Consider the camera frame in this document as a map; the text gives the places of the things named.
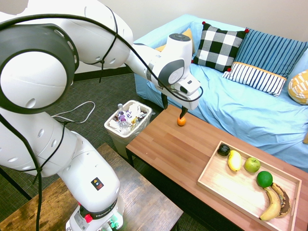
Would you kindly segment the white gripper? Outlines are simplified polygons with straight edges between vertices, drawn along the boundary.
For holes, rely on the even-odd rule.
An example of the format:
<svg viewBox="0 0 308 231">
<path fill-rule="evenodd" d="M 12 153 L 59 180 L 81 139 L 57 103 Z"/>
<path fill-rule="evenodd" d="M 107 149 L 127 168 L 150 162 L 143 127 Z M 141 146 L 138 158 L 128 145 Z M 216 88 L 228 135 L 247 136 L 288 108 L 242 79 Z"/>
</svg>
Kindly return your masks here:
<svg viewBox="0 0 308 231">
<path fill-rule="evenodd" d="M 201 97 L 199 90 L 191 95 L 172 88 L 160 88 L 160 92 L 164 109 L 168 108 L 168 97 L 182 105 L 179 119 L 182 119 L 185 116 L 187 109 L 194 110 L 198 106 L 199 98 Z"/>
</svg>

